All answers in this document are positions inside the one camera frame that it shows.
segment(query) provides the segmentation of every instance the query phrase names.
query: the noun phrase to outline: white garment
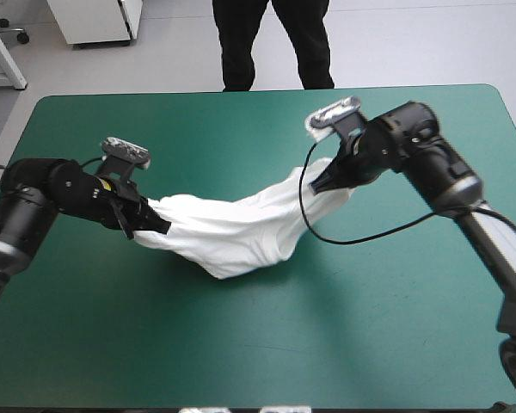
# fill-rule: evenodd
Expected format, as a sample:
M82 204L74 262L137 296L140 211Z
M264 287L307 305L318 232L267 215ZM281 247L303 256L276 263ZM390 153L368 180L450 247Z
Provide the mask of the white garment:
M312 194L308 184L330 161L318 159L306 170L302 195L311 223L339 208L352 192L337 189ZM135 241L149 248L172 250L219 279L286 261L306 230L298 203L301 172L302 167L295 168L283 182L235 202L202 200L190 194L149 200L172 226L166 235L137 231Z

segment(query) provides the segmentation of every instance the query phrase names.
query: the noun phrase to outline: white table leg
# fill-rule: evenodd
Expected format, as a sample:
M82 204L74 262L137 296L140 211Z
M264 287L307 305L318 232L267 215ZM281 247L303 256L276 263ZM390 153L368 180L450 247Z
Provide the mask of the white table leg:
M23 77L19 67L15 64L15 61L11 57L6 49L6 46L0 39L0 66L2 70L10 80L11 84L16 89L25 89L27 87L27 80Z

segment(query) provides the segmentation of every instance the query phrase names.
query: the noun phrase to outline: person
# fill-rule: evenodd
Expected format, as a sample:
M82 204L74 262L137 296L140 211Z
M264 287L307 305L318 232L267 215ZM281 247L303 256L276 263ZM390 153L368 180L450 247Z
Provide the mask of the person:
M251 50L269 0L212 0L222 47L224 91L249 90L255 80ZM298 61L305 89L332 89L330 49L323 17L329 0L272 0Z

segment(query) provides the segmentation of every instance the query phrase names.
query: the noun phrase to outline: white cabinet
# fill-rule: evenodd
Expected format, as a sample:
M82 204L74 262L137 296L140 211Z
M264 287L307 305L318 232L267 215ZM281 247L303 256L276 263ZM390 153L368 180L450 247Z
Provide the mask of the white cabinet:
M48 0L70 45L138 37L142 0Z

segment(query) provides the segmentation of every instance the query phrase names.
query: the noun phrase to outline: green tabletop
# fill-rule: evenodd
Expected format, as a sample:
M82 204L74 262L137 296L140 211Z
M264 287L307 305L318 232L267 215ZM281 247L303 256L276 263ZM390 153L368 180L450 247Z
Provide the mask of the green tabletop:
M134 175L142 194L236 200L302 164L305 116L350 95L370 118L408 100L431 105L491 205L516 222L516 130L487 85L51 96L14 159L85 161L115 136L153 156ZM333 137L317 156L336 148ZM360 237L426 212L405 178L387 172L316 227ZM215 280L173 253L62 216L0 302L0 406L516 403L498 358L501 297L448 219L353 247L305 234L288 262Z

